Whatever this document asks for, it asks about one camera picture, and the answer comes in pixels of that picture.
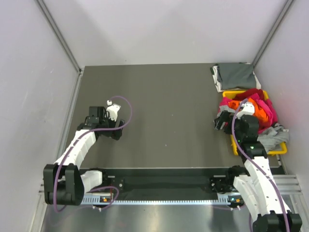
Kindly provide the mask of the left aluminium corner post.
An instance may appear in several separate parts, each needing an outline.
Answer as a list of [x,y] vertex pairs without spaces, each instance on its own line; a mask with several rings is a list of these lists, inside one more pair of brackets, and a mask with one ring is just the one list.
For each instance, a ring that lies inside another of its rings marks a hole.
[[46,19],[47,23],[49,24],[51,30],[53,31],[54,35],[56,36],[58,42],[60,43],[61,47],[63,48],[66,56],[70,60],[71,64],[73,65],[74,69],[77,73],[81,73],[82,68],[78,64],[76,58],[74,57],[71,49],[69,48],[68,43],[66,42],[63,34],[61,33],[56,21],[54,20],[52,14],[50,13],[46,3],[43,0],[34,0],[34,2],[39,7],[40,11],[42,12],[44,18]]

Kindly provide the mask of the yellow plastic bin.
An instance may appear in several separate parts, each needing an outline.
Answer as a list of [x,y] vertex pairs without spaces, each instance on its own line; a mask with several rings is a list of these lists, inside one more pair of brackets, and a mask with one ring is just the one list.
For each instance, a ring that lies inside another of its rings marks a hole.
[[[229,98],[229,99],[233,99],[235,98],[237,94],[241,94],[243,92],[245,92],[245,90],[228,90],[228,91],[223,91],[222,96]],[[237,151],[237,146],[236,146],[235,140],[232,135],[230,135],[230,139],[231,139],[231,147],[232,147],[233,153],[235,156],[238,156],[239,154]],[[274,156],[274,155],[283,155],[286,153],[287,153],[286,142],[282,142],[279,145],[277,145],[274,150],[270,150],[267,154],[270,156]]]

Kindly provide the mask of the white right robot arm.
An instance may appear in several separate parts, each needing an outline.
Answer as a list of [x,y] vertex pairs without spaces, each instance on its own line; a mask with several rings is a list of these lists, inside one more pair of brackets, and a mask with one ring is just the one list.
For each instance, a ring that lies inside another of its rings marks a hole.
[[270,170],[268,156],[258,141],[259,121],[251,115],[222,111],[214,120],[217,130],[231,134],[243,166],[228,169],[225,185],[238,191],[250,214],[252,232],[299,232],[301,216],[285,203]]

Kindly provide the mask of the light grey t shirt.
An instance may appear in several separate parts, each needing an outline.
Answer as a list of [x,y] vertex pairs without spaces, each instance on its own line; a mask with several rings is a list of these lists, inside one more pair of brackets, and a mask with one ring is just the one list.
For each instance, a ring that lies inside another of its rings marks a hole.
[[289,130],[285,129],[281,124],[276,123],[259,134],[257,140],[268,153],[279,148],[281,143],[287,143],[289,141]]

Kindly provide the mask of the aluminium frame rail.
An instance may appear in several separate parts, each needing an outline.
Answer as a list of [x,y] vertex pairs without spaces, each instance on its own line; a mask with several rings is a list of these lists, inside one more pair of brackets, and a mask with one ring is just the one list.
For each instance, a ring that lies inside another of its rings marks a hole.
[[[295,175],[278,174],[274,175],[273,179],[282,195],[301,194],[302,190]],[[218,192],[220,194],[228,192],[236,192],[231,187],[228,190],[224,190],[223,186],[226,183],[224,175],[215,175],[210,177],[209,184],[211,191]]]

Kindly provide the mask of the pink t shirt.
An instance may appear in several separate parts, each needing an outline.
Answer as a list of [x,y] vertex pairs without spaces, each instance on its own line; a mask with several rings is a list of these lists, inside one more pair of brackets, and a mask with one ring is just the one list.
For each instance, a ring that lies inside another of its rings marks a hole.
[[270,118],[269,122],[262,123],[259,120],[259,132],[258,132],[259,134],[261,134],[265,129],[271,127],[274,123],[278,122],[277,113],[272,105],[271,100],[268,98],[267,93],[261,89],[256,89],[256,88],[251,88],[241,94],[237,94],[235,98],[233,99],[223,97],[221,102],[219,103],[219,110],[218,110],[217,116],[219,116],[222,111],[231,111],[232,113],[235,111],[234,109],[231,109],[228,107],[228,103],[230,101],[232,100],[242,101],[248,98],[263,100],[272,112],[272,117]]

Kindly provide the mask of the right aluminium corner post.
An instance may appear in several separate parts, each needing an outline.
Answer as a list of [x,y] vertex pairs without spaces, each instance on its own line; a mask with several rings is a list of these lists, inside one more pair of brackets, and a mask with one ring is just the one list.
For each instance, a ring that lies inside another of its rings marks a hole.
[[273,37],[275,36],[276,32],[278,31],[280,25],[284,21],[285,17],[288,15],[292,5],[294,4],[295,0],[286,0],[282,9],[280,10],[279,15],[277,16],[275,22],[271,26],[269,32],[267,33],[264,41],[262,42],[257,54],[255,55],[252,64],[255,68],[258,62],[260,61],[261,57],[265,53],[266,49],[268,48],[269,44],[271,43]]

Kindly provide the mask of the orange t shirt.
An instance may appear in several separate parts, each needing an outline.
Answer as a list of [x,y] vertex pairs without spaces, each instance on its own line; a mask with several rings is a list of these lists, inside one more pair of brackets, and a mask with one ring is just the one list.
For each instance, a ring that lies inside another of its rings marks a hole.
[[[228,107],[236,110],[241,101],[232,100],[228,103]],[[254,116],[257,117],[262,123],[269,122],[272,117],[272,112],[266,103],[261,99],[248,98],[248,102],[252,103],[255,109]]]

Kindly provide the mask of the folded dark grey t shirt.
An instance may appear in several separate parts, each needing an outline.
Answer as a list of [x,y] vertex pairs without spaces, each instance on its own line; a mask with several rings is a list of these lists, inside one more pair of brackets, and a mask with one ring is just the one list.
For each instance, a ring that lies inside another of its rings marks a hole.
[[253,75],[253,65],[249,63],[217,63],[219,82],[223,89],[251,89],[256,81]]

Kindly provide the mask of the aluminium corner post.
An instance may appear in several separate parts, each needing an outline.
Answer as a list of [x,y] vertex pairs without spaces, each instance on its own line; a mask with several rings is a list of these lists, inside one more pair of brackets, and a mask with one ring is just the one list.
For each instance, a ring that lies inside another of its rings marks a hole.
[[68,43],[66,42],[63,34],[61,33],[56,21],[54,20],[52,14],[50,13],[46,3],[43,0],[34,0],[34,2],[39,7],[40,11],[42,12],[44,18],[46,19],[47,23],[49,24],[51,30],[53,31],[54,35],[56,36],[58,42],[60,43],[61,47],[63,48],[66,56],[70,60],[71,64],[73,65],[74,69],[77,73],[81,73],[82,68],[78,64],[76,58],[74,57],[71,49],[69,48]]
[[275,36],[276,32],[278,31],[280,25],[284,21],[285,17],[288,15],[292,5],[294,4],[295,0],[286,0],[282,9],[280,10],[279,15],[277,16],[275,22],[271,26],[269,32],[267,33],[264,41],[262,42],[257,54],[255,55],[252,64],[255,68],[258,62],[260,61],[261,57],[265,53],[266,49],[268,48],[269,44],[271,43],[273,37]]

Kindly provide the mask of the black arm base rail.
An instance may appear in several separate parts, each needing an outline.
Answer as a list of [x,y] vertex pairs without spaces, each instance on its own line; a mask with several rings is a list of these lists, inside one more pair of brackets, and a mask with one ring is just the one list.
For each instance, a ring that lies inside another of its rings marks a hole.
[[235,190],[236,176],[248,174],[239,165],[230,168],[104,169],[100,187],[114,186],[121,200],[213,200],[210,177],[224,175],[224,190]]

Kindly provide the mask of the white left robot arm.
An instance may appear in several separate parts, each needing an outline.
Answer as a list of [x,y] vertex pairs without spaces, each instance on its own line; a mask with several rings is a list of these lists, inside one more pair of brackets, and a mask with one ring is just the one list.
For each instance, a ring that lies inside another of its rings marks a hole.
[[65,152],[43,170],[44,199],[47,204],[80,205],[86,193],[93,188],[106,191],[109,179],[100,170],[90,169],[84,174],[80,167],[90,148],[100,136],[119,140],[124,120],[118,120],[120,105],[91,106],[75,132]]

